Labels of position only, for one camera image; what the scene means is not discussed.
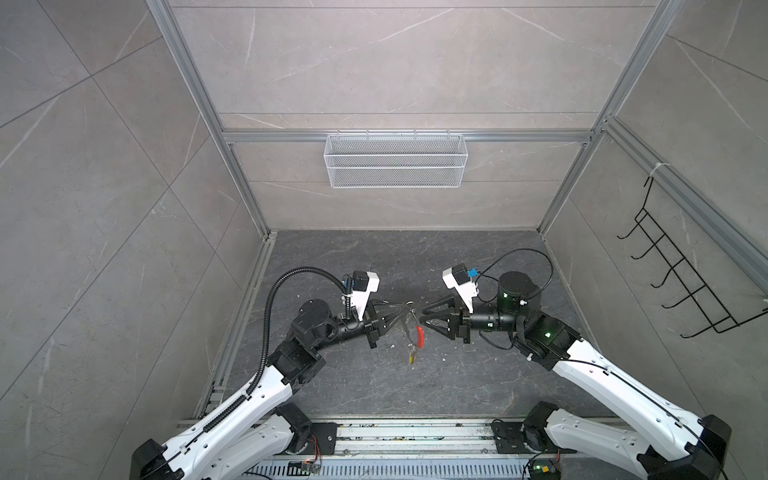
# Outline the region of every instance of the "black wire hook rack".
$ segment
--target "black wire hook rack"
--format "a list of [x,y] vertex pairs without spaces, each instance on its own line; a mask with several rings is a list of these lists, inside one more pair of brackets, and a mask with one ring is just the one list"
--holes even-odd
[[[645,234],[645,237],[650,241],[650,247],[648,247],[648,249],[645,250],[645,252],[643,252],[643,254],[640,255],[639,257],[636,257],[636,256],[632,255],[631,256],[632,260],[639,260],[639,259],[645,257],[646,255],[648,255],[648,253],[651,252],[652,250],[656,250],[659,253],[659,255],[661,255],[661,258],[664,259],[664,262],[666,262],[667,266],[669,267],[669,270],[667,270],[667,274],[664,275],[664,278],[661,280],[661,283],[659,283],[658,285],[654,285],[652,283],[651,286],[653,288],[661,288],[667,282],[667,279],[669,278],[669,276],[672,273],[674,273],[675,277],[677,277],[677,280],[680,282],[680,284],[683,286],[683,288],[685,289],[685,291],[687,293],[686,296],[684,296],[683,298],[678,300],[674,305],[669,305],[669,306],[662,305],[662,307],[665,308],[665,309],[672,309],[672,308],[680,305],[685,300],[688,300],[690,298],[690,299],[693,300],[694,303],[696,303],[696,307],[698,307],[698,309],[701,312],[701,314],[704,315],[704,318],[707,319],[707,322],[709,323],[709,326],[704,327],[703,329],[699,330],[698,332],[694,333],[693,335],[683,335],[683,334],[680,334],[680,336],[685,338],[685,339],[690,339],[690,338],[694,338],[697,335],[700,335],[701,333],[706,332],[709,329],[712,329],[712,330],[714,330],[717,333],[725,333],[725,332],[727,332],[730,329],[734,329],[734,328],[736,328],[738,326],[742,326],[743,324],[745,324],[747,322],[751,322],[752,320],[754,320],[756,318],[759,318],[759,317],[761,317],[763,315],[768,314],[768,307],[766,307],[766,308],[763,309],[763,311],[761,313],[758,313],[755,316],[751,316],[750,318],[748,318],[746,320],[742,320],[741,322],[736,320],[733,317],[733,315],[731,315],[730,311],[725,307],[725,305],[723,305],[723,302],[720,301],[720,298],[717,297],[715,292],[710,288],[709,284],[707,284],[707,282],[704,280],[704,278],[701,277],[701,275],[696,270],[694,265],[691,264],[690,261],[688,261],[687,257],[685,255],[683,255],[683,252],[680,251],[680,248],[678,248],[678,246],[675,244],[675,242],[673,242],[672,239],[669,237],[669,235],[667,235],[667,232],[664,231],[663,228],[661,228],[661,225],[659,225],[659,223],[656,221],[656,219],[654,219],[653,216],[650,214],[650,212],[646,209],[646,204],[648,203],[648,195],[650,194],[650,188],[653,186],[653,184],[654,184],[654,178],[653,177],[648,177],[645,180],[645,183],[643,184],[643,187],[645,187],[647,185],[648,189],[645,192],[645,200],[643,201],[643,207],[640,209],[639,212],[637,212],[637,215],[634,216],[634,227],[632,227],[632,230],[630,230],[629,233],[627,233],[623,237],[621,235],[617,235],[617,238],[619,238],[619,240],[624,240],[625,238],[629,237],[636,229],[639,228]],[[650,222],[653,222],[653,225],[655,225],[655,227],[661,232],[661,235],[656,240],[653,239],[653,237],[648,233],[648,231],[645,229],[645,227],[643,227],[643,225],[641,224],[644,220],[649,220]],[[674,248],[674,250],[677,251],[677,253],[680,255],[680,259],[677,260],[674,263],[672,263],[670,261],[670,259],[667,257],[667,255],[665,255],[664,252],[659,248],[659,242],[661,242],[664,238],[667,239],[668,243],[671,244],[672,247]],[[689,287],[683,281],[682,276],[676,270],[676,268],[678,268],[678,267],[683,268],[686,265],[688,266],[688,268],[690,268],[691,271],[693,271],[696,274],[696,277],[701,282],[701,286],[699,286],[699,287],[697,287],[697,288],[695,288],[693,290],[691,289],[691,287]],[[725,317],[722,318],[722,319],[717,320],[716,322],[714,322],[710,318],[710,316],[707,315],[707,312],[704,311],[704,308],[701,306],[700,301],[695,297],[695,295],[697,293],[704,293],[704,294],[708,293],[708,294],[710,294],[717,301],[717,303],[720,304],[720,307],[723,309],[723,311],[726,314]]]

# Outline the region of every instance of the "robotic arm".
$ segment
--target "robotic arm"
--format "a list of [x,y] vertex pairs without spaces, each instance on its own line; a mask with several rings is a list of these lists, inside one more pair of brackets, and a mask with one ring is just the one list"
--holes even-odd
[[[469,279],[463,264],[446,270]],[[457,283],[459,294],[462,285]],[[470,286],[463,291],[474,292]],[[574,449],[622,467],[641,478],[714,480],[725,460],[730,427],[714,415],[699,418],[673,405],[602,356],[559,319],[541,312],[541,291],[521,272],[498,279],[495,303],[465,303],[447,296],[426,306],[419,322],[453,340],[470,343],[471,331],[507,332],[511,348],[589,392],[634,431],[616,429],[540,402],[524,423],[529,448]]]
[[[323,300],[309,300],[299,309],[284,341],[267,356],[272,301],[280,285],[292,275],[316,273],[342,291],[345,313],[334,316]],[[130,480],[229,480],[262,459],[283,451],[301,452],[310,435],[311,421],[292,403],[286,403],[326,364],[322,348],[366,336],[371,348],[409,308],[370,300],[379,278],[356,271],[339,281],[314,267],[283,274],[270,291],[264,309],[264,339],[259,372],[207,417],[168,439],[163,445],[147,440],[134,451]],[[379,307],[399,307],[382,315]],[[269,416],[260,425],[261,418]]]

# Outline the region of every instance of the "white wire basket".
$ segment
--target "white wire basket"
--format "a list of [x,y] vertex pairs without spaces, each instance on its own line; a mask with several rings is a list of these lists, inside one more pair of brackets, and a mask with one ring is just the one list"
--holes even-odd
[[458,187],[467,164],[460,134],[333,134],[323,154],[333,188]]

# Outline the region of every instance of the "dark gray floor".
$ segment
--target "dark gray floor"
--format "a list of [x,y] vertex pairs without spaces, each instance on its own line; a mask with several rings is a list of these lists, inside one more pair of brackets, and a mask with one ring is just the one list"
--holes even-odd
[[[516,247],[544,250],[532,231],[283,231],[279,232],[266,269],[256,309],[246,328],[228,382],[237,388],[258,367],[262,315],[266,293],[274,280],[296,266],[328,270],[339,278],[353,270],[377,272],[378,298],[413,301],[417,306],[449,291],[441,271],[459,262],[484,267]],[[494,267],[528,273],[536,283],[546,281],[546,260],[535,253],[517,253]],[[483,279],[481,296],[492,296],[495,284]],[[283,340],[301,304],[324,299],[339,313],[339,291],[315,275],[295,276],[277,294],[272,312],[270,345]],[[582,331],[559,278],[544,291],[541,307]],[[425,329],[426,343],[409,365],[409,341],[398,328],[369,349],[364,338],[322,351],[327,365],[294,397],[307,414],[324,415],[526,415],[540,400],[555,402],[583,416],[612,415],[586,392],[515,350],[491,348],[475,337],[471,345],[451,342]],[[503,333],[493,335],[508,343]]]

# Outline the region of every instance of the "red handle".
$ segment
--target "red handle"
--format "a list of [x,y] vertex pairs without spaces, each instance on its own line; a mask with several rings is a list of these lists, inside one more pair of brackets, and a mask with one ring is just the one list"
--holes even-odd
[[421,326],[416,326],[416,333],[419,334],[419,339],[416,340],[416,346],[420,349],[424,348],[424,329]]

